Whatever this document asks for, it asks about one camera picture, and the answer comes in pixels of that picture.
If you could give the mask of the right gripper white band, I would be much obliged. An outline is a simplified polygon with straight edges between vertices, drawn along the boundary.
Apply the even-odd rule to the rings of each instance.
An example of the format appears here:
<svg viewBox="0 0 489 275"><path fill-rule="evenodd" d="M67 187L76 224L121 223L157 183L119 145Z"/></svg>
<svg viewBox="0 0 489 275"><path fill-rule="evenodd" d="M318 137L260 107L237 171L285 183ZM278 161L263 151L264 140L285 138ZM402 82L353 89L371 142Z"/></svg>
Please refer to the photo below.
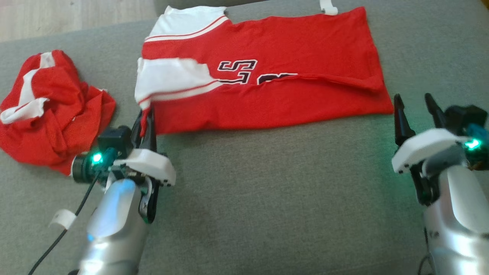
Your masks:
<svg viewBox="0 0 489 275"><path fill-rule="evenodd" d="M397 174L410 173L418 202L429 207L440 197L439 174L464 164L464 144L470 138L443 129L447 124L445 113L432 94L425 94L425 102L437 128L415 135L405 115L400 94L393 97L395 143L400 147L392 158L392 168Z"/></svg>

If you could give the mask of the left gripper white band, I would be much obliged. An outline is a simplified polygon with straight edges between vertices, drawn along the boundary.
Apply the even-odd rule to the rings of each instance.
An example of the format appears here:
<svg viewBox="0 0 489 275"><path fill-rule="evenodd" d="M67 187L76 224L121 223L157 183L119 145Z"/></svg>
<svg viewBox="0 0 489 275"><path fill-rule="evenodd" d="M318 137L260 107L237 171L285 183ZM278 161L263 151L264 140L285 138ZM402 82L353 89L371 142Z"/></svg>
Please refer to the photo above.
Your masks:
<svg viewBox="0 0 489 275"><path fill-rule="evenodd" d="M115 160L124 176L133 180L140 189L138 212L145 223L153 223L157 213L157 201L161 186L176 184L176 171L170 159L157 151L157 134L154 130L153 109L146 115L146 130L141 134L142 111L139 112L131 129L131 143L134 150L126 159Z"/></svg>

